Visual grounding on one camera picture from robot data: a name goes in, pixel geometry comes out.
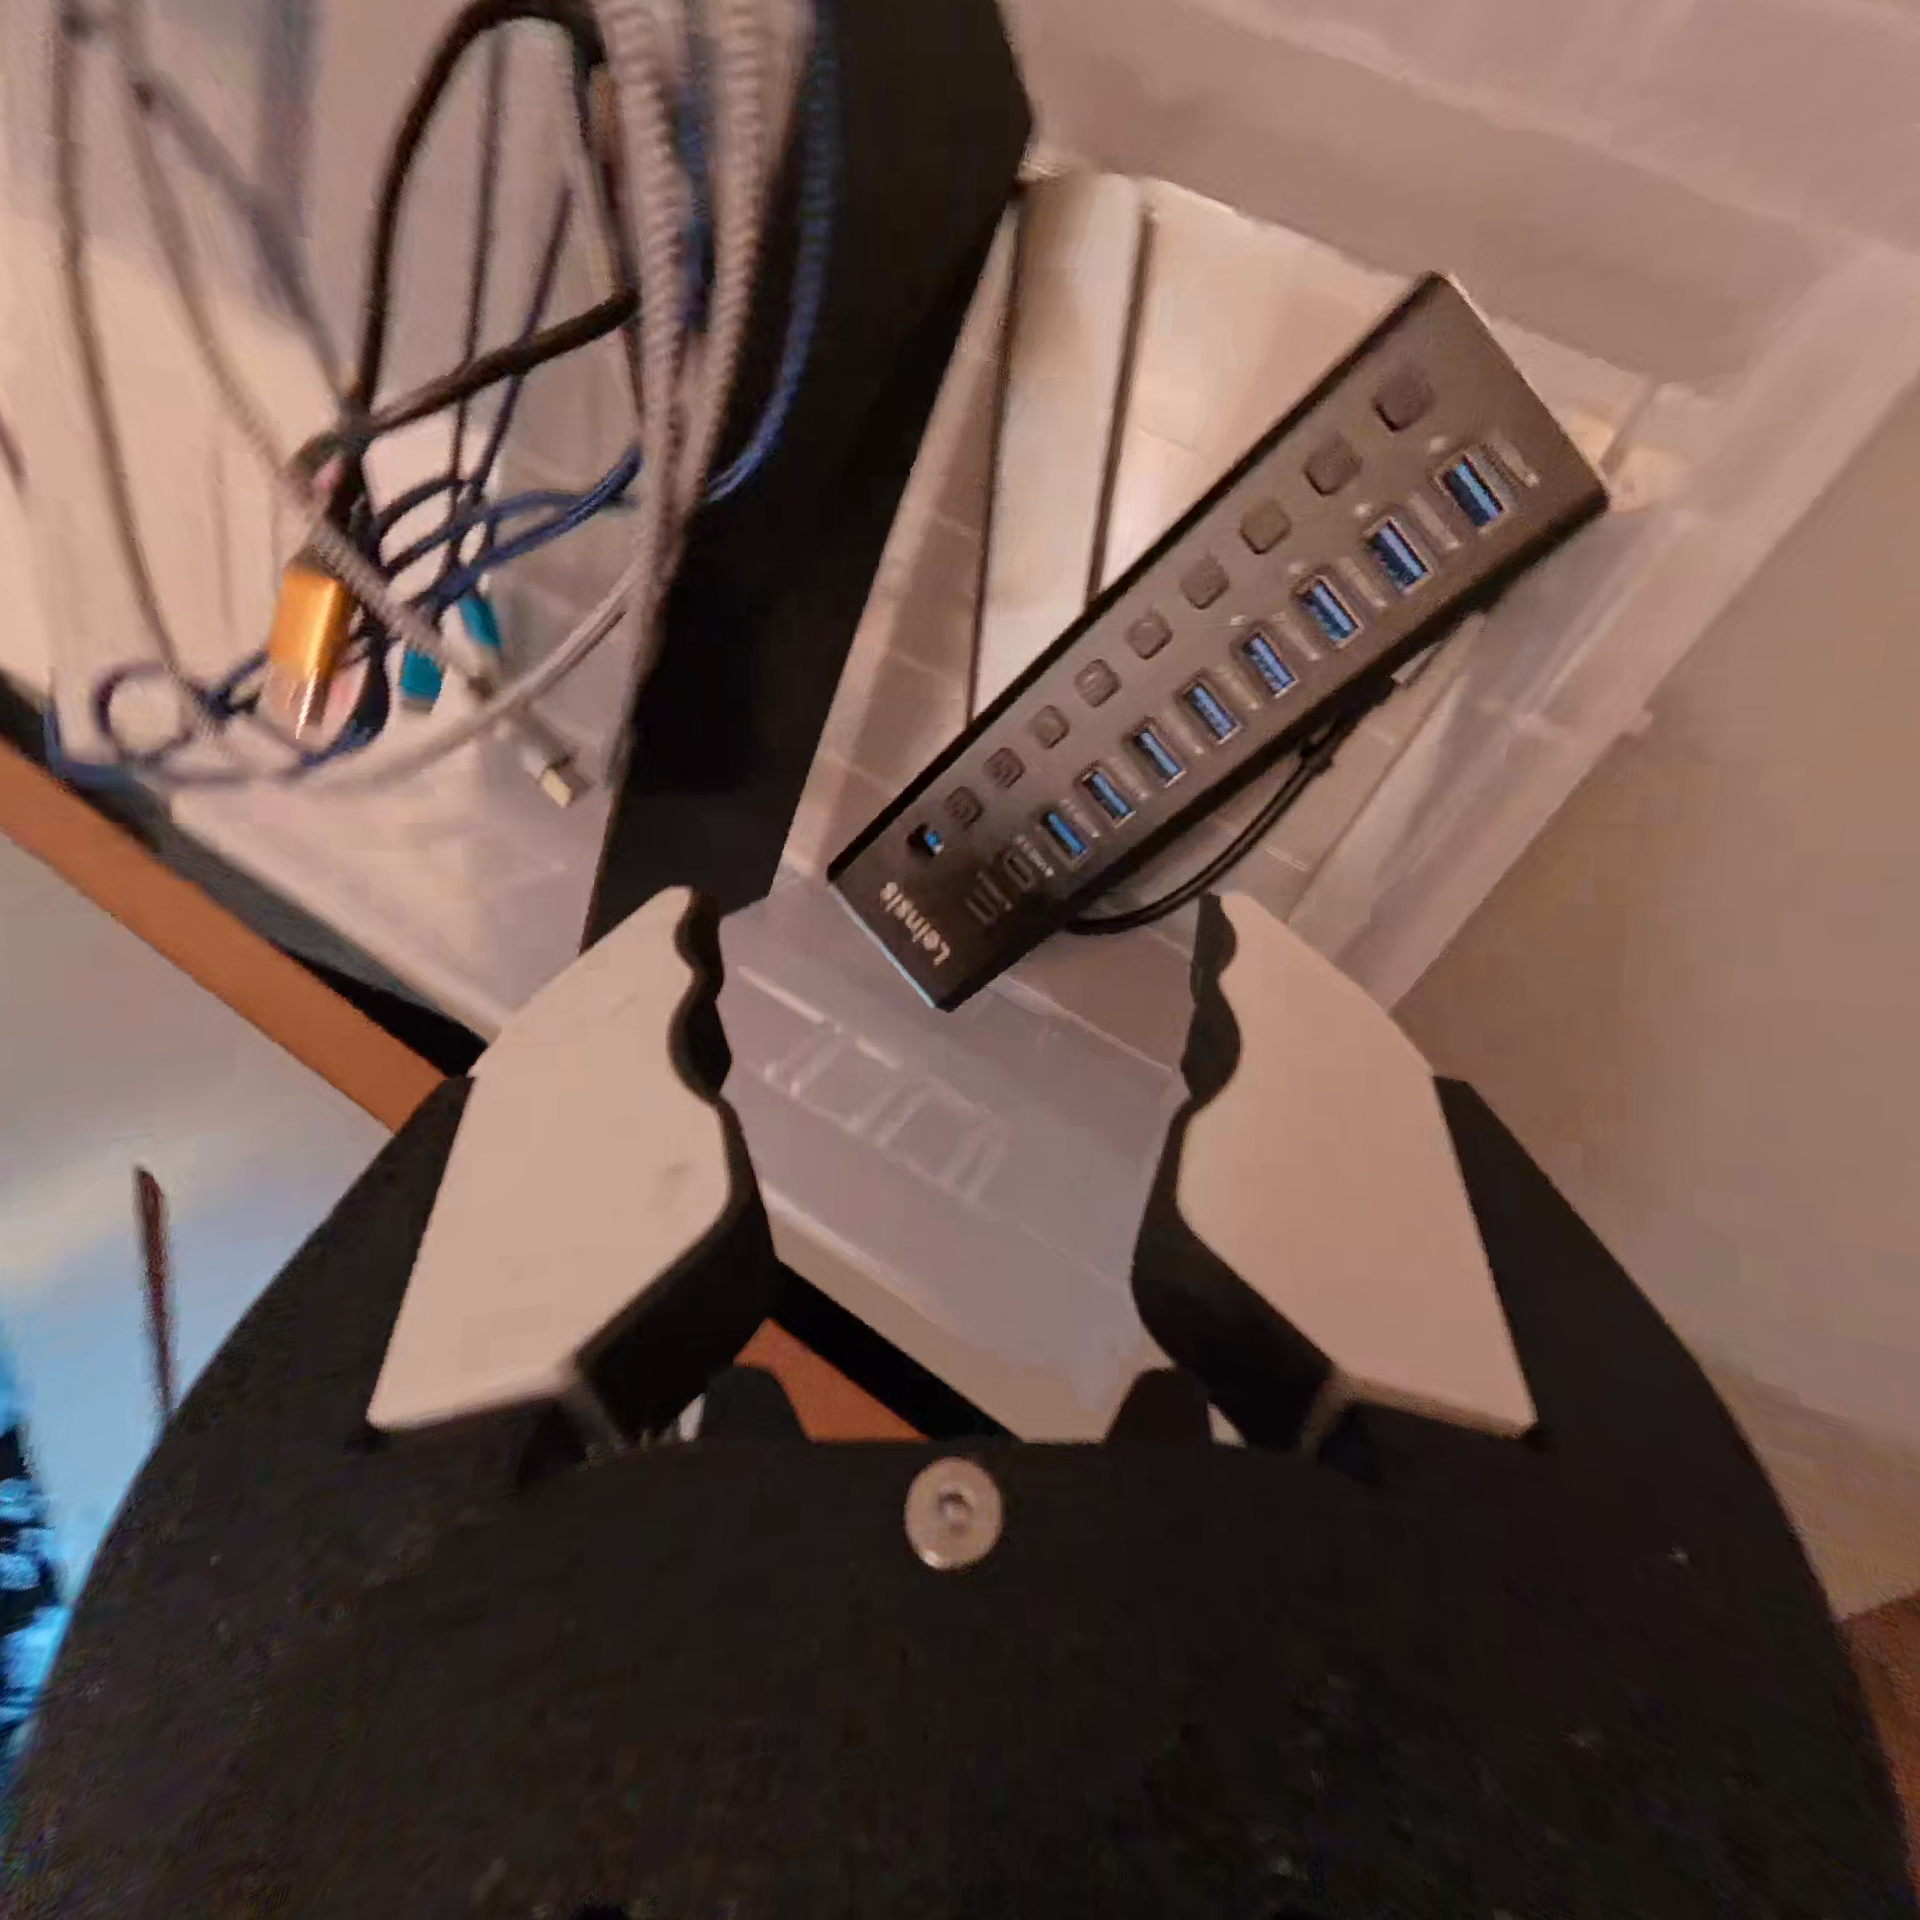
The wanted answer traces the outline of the black divider panel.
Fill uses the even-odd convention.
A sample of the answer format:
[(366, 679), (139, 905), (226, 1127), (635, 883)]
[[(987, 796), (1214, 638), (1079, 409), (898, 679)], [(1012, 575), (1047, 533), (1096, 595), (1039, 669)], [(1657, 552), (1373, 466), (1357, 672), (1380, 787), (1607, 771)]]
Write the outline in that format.
[(662, 888), (775, 882), (1033, 111), (993, 1), (820, 4), (719, 468), (664, 604), (582, 948)]

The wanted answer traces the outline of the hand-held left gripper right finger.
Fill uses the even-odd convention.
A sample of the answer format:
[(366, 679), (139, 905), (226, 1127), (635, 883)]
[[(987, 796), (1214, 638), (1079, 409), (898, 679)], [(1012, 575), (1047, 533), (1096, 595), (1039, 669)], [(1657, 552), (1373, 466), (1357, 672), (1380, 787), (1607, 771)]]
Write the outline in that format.
[(1201, 910), (1190, 985), (1131, 1268), (1156, 1347), (1261, 1449), (1311, 1451), (1355, 1408), (1537, 1428), (1424, 1054), (1248, 893)]

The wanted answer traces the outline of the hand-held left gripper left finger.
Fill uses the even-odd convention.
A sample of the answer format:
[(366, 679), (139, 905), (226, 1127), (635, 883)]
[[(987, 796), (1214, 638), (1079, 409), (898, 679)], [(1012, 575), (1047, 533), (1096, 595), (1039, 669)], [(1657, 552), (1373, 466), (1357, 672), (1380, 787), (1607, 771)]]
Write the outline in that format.
[(719, 1016), (716, 905), (668, 885), (546, 984), (477, 1068), (366, 1419), (561, 1408), (649, 1444), (745, 1351), (775, 1243)]

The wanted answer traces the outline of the clear plastic bin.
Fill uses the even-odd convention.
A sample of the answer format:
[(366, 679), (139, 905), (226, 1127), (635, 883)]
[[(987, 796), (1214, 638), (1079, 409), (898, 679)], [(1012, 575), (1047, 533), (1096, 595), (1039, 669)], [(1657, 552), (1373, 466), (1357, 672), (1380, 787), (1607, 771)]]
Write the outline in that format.
[[(996, 4), (1028, 156), (1139, 181), (1141, 338), (1108, 508), (1131, 563), (1422, 270), (1452, 276), (1617, 508), (1343, 751), (1244, 888), (1386, 1001), (1452, 941), (1770, 548), (1917, 381), (1917, 4)], [(347, 349), (376, 163), (452, 4), (155, 4), (149, 47), (295, 224)], [(8, 669), (146, 649), (60, 301), (51, 4), (4, 4), (4, 404), (26, 600)], [(246, 652), (274, 490), (221, 416), (151, 236), (116, 74), (78, 139), (136, 508), (182, 659)], [(1059, 939), (952, 1016), (829, 897), (831, 854), (966, 705), (1007, 246), (990, 252), (780, 852), (725, 926), (737, 1099), (780, 1258), (1016, 1428), (1093, 1429), (1144, 1366), (1122, 1268), (1182, 1052), (1190, 926)], [(385, 793), (182, 790), (204, 852), (488, 1033), (573, 959), (612, 784), (512, 746)]]

